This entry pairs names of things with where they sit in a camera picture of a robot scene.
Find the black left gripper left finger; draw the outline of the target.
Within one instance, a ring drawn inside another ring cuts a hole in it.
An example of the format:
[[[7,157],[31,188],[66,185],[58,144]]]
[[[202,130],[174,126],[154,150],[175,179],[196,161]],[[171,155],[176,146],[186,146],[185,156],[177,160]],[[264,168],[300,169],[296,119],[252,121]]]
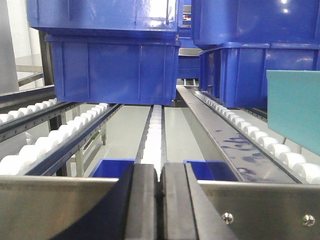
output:
[[[155,240],[156,171],[151,164],[127,167],[110,191],[56,240]]]

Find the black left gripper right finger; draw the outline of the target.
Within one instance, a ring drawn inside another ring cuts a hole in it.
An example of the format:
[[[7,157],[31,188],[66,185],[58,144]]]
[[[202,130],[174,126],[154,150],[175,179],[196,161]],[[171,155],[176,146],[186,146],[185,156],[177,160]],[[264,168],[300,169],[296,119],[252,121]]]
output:
[[[161,240],[237,239],[197,182],[189,163],[167,163],[161,183]]]

